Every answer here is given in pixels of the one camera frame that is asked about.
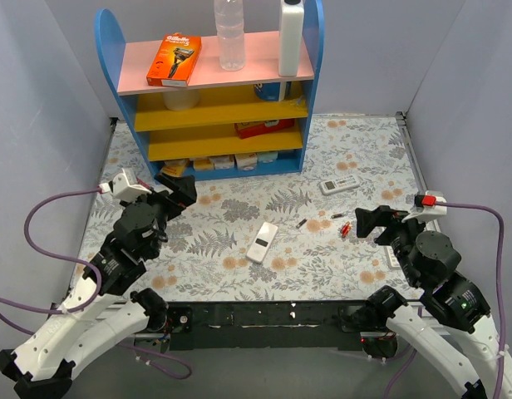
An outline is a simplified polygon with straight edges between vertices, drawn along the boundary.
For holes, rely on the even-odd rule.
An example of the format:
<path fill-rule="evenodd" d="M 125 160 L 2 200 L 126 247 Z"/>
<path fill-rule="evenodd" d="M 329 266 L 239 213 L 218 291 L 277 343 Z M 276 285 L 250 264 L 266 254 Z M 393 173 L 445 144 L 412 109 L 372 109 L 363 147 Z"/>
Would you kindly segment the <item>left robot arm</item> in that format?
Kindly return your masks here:
<path fill-rule="evenodd" d="M 168 221 L 197 200 L 194 176 L 159 173 L 155 179 L 162 191 L 123 169 L 93 189 L 118 200 L 122 213 L 93 259 L 83 262 L 81 276 L 57 308 L 0 298 L 0 304 L 47 315 L 22 345 L 0 351 L 0 372 L 15 383 L 19 397 L 62 398 L 86 366 L 131 334 L 168 336 L 174 329 L 175 316 L 151 288 L 131 293 L 119 310 L 99 319 L 145 273 L 146 261 L 160 256 Z"/>

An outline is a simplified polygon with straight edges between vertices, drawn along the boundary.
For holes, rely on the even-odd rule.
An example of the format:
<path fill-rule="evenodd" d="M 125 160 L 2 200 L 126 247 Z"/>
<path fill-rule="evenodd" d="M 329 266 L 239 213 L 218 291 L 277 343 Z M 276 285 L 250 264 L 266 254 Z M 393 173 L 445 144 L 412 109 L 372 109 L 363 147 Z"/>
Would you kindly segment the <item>black battery alone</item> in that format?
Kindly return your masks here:
<path fill-rule="evenodd" d="M 300 229 L 303 225 L 307 223 L 308 219 L 303 219 L 300 222 L 297 223 L 296 229 Z"/>

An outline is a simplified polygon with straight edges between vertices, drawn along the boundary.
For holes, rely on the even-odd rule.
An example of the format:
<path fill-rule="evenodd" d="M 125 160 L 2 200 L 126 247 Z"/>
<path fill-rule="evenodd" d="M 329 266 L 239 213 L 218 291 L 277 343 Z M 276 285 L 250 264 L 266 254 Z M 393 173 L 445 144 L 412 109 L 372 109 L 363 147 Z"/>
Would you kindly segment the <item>blue round tin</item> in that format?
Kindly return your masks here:
<path fill-rule="evenodd" d="M 254 84 L 254 93 L 263 101 L 279 102 L 284 101 L 291 88 L 290 81 Z"/>

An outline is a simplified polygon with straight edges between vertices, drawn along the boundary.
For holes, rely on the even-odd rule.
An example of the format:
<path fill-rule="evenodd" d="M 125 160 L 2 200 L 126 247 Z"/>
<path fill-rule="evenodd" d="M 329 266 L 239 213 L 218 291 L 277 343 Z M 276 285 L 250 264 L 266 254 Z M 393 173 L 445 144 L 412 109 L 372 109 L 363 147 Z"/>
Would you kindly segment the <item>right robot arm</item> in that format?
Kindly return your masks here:
<path fill-rule="evenodd" d="M 460 253 L 450 239 L 427 224 L 446 215 L 451 204 L 434 195 L 418 195 L 410 212 L 380 205 L 357 208 L 357 237 L 375 228 L 376 244 L 391 248 L 424 309 L 452 336 L 450 345 L 428 326 L 394 288 L 384 286 L 356 311 L 356 318 L 376 330 L 402 336 L 461 398 L 512 398 L 512 357 L 506 344 L 505 312 L 500 325 L 480 289 L 457 272 Z"/>

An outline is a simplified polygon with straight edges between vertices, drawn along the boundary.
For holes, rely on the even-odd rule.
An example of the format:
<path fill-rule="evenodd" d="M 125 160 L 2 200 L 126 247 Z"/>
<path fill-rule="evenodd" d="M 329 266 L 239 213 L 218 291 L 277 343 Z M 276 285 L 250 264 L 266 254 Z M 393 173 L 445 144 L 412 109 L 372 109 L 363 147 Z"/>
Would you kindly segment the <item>red white remote control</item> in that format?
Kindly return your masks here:
<path fill-rule="evenodd" d="M 264 222 L 257 232 L 253 242 L 249 245 L 246 257 L 251 262 L 261 264 L 271 247 L 272 242 L 278 232 L 278 226 Z"/>

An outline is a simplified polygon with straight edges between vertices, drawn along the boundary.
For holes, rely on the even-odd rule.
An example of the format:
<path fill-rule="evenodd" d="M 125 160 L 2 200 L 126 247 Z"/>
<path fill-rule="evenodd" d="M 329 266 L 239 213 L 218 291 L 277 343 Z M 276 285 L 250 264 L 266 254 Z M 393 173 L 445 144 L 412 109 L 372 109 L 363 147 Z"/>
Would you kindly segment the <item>light blue small box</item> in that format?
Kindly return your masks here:
<path fill-rule="evenodd" d="M 273 163 L 278 158 L 278 152 L 277 151 L 265 151 L 265 152 L 259 152 L 257 154 L 258 162 L 267 164 L 267 163 Z"/>

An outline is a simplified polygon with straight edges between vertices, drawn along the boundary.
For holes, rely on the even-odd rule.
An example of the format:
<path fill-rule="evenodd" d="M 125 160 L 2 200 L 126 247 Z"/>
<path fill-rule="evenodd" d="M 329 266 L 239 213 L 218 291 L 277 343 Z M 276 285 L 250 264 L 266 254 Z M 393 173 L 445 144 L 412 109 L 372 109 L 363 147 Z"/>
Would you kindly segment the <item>yellow small box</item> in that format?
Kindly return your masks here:
<path fill-rule="evenodd" d="M 189 164 L 188 159 L 166 160 L 160 169 L 162 175 L 181 177 Z"/>

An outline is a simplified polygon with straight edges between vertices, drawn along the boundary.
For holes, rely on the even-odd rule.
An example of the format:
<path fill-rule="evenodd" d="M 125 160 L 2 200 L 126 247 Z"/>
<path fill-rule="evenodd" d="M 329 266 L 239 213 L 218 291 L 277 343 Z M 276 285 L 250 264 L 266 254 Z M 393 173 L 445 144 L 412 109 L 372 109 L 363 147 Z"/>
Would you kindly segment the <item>orange razor box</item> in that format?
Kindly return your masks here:
<path fill-rule="evenodd" d="M 149 86 L 186 88 L 202 48 L 201 37 L 166 35 L 146 75 Z"/>

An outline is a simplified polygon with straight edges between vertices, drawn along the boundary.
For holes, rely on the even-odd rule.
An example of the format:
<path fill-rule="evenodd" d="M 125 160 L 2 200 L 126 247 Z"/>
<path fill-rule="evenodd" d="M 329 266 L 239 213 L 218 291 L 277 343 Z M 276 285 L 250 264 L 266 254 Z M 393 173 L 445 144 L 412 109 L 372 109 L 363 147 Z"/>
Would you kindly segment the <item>clear plastic bottle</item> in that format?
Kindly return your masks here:
<path fill-rule="evenodd" d="M 214 19 L 221 67 L 226 71 L 243 69 L 245 65 L 243 2 L 214 0 Z"/>

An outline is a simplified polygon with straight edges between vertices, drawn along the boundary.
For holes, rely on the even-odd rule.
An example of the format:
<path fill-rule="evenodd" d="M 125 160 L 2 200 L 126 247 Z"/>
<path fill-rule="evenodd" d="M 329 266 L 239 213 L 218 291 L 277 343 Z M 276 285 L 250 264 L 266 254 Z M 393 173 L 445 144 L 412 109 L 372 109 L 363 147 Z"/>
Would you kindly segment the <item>red toothpaste box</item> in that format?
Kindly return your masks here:
<path fill-rule="evenodd" d="M 136 178 L 136 182 L 137 182 L 137 184 L 140 184 L 140 185 L 142 185 L 142 186 L 146 187 L 147 189 L 149 189 L 149 188 L 150 188 L 150 186 L 149 186 L 148 184 L 146 184 L 146 182 L 144 182 L 144 181 L 143 181 L 143 180 L 141 180 L 141 179 Z"/>

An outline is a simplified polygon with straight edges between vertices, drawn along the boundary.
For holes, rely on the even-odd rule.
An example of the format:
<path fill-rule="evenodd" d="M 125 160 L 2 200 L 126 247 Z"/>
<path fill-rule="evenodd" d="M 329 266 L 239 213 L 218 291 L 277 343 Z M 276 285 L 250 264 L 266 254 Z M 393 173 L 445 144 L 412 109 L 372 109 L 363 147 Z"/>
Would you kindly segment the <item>white long remote control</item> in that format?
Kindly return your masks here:
<path fill-rule="evenodd" d="M 390 268 L 398 269 L 400 268 L 400 264 L 393 253 L 393 251 L 389 248 L 386 248 L 386 257 L 387 257 L 387 263 Z"/>

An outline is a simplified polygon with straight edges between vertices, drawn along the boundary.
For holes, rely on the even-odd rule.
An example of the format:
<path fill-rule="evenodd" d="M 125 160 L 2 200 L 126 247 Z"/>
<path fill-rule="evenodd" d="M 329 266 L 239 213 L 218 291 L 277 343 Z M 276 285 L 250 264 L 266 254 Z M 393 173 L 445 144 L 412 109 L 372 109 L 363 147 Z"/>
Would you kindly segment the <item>white plastic bottle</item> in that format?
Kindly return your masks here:
<path fill-rule="evenodd" d="M 304 7 L 301 0 L 280 2 L 278 74 L 296 76 L 300 61 Z"/>

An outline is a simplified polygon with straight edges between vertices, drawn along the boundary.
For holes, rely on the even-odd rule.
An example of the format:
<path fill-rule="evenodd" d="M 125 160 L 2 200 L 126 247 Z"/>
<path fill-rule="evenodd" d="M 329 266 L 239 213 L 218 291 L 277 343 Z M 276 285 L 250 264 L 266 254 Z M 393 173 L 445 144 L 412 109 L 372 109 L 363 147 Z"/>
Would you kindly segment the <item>red flat box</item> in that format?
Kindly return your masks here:
<path fill-rule="evenodd" d="M 294 124 L 294 119 L 252 121 L 235 123 L 234 129 L 236 130 L 239 138 L 244 140 L 258 135 L 281 131 L 293 127 Z"/>

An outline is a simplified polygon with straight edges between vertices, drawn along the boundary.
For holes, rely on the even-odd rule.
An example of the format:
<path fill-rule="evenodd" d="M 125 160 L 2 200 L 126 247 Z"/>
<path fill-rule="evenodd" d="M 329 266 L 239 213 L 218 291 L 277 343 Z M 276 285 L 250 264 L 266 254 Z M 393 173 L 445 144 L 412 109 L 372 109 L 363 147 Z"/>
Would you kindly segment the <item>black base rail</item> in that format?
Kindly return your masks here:
<path fill-rule="evenodd" d="M 373 358 L 398 341 L 363 301 L 178 302 L 148 330 L 174 351 L 223 348 L 334 348 Z"/>

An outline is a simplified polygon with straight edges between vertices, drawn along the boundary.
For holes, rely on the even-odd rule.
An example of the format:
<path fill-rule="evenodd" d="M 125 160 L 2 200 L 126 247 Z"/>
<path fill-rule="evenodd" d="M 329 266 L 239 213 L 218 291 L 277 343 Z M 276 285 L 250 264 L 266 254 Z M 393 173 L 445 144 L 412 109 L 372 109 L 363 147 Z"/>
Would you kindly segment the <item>blue wooden shelf unit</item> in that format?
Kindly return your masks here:
<path fill-rule="evenodd" d="M 325 36 L 322 2 L 306 1 L 303 6 L 303 44 L 296 76 L 278 74 L 276 31 L 246 34 L 246 64 L 240 71 L 222 69 L 217 38 L 203 37 L 189 84 L 191 90 L 199 91 L 200 101 L 185 111 L 166 109 L 162 93 L 168 88 L 145 81 L 160 42 L 128 42 L 115 14 L 106 8 L 97 11 L 94 35 L 99 63 L 152 176 L 160 173 L 166 160 L 265 151 L 277 151 L 277 160 L 254 170 L 196 171 L 189 167 L 185 173 L 197 180 L 218 180 L 302 171 Z M 263 101 L 254 93 L 254 84 L 280 81 L 291 82 L 284 101 Z M 281 119 L 294 119 L 295 124 L 244 140 L 234 129 L 235 123 Z"/>

